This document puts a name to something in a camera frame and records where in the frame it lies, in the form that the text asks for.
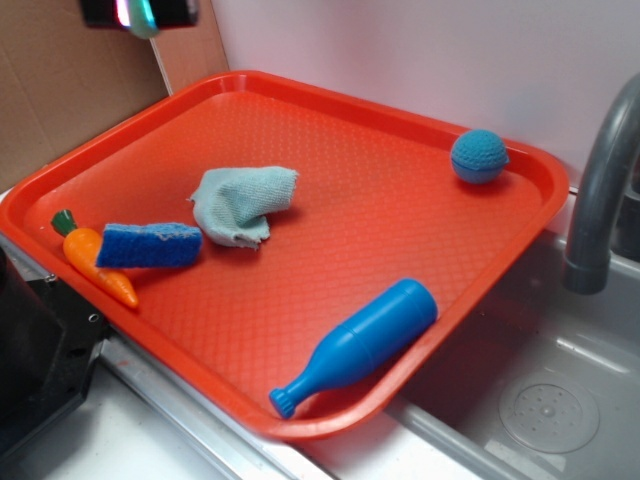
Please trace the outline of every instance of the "white wall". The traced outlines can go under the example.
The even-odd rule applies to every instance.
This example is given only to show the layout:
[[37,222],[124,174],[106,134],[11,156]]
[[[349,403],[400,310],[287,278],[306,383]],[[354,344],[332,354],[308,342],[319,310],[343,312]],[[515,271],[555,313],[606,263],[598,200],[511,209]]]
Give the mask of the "white wall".
[[256,69],[557,156],[579,182],[640,71],[638,0],[212,0],[231,69]]

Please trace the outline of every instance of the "blue sponge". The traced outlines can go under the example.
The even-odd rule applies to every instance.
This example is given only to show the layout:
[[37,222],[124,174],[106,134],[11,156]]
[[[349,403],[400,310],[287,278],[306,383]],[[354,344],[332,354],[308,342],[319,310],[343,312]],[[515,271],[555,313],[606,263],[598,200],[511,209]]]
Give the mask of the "blue sponge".
[[181,223],[109,223],[96,265],[108,268],[184,267],[195,262],[202,232]]
[[469,183],[486,183],[509,163],[502,139],[488,130],[471,130],[461,135],[451,149],[451,164],[456,174]]

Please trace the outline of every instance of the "sink basin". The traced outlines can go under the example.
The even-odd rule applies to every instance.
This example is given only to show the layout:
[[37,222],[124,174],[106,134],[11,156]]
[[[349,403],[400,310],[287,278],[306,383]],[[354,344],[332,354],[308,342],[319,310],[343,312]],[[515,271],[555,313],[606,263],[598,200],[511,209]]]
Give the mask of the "sink basin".
[[544,232],[401,398],[496,477],[637,479],[640,269],[614,257],[607,288],[576,295],[560,284],[563,246]]

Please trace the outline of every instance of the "sink drain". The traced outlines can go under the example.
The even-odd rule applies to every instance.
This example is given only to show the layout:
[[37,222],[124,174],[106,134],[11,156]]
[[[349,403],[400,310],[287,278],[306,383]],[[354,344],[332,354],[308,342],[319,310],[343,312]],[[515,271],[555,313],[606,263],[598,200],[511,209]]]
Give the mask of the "sink drain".
[[512,382],[500,397],[500,419],[519,443],[545,453],[565,453],[596,434],[598,407],[583,387],[541,372]]

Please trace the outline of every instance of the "blue toy bottle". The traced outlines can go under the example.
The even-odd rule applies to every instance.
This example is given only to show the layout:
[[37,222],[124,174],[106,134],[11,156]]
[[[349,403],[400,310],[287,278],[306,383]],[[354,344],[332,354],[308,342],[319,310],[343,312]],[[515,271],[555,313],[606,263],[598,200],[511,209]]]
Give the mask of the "blue toy bottle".
[[372,373],[437,316],[436,302],[422,284],[400,280],[329,332],[304,371],[286,387],[271,391],[271,403],[282,417],[290,418],[309,396],[346,387]]

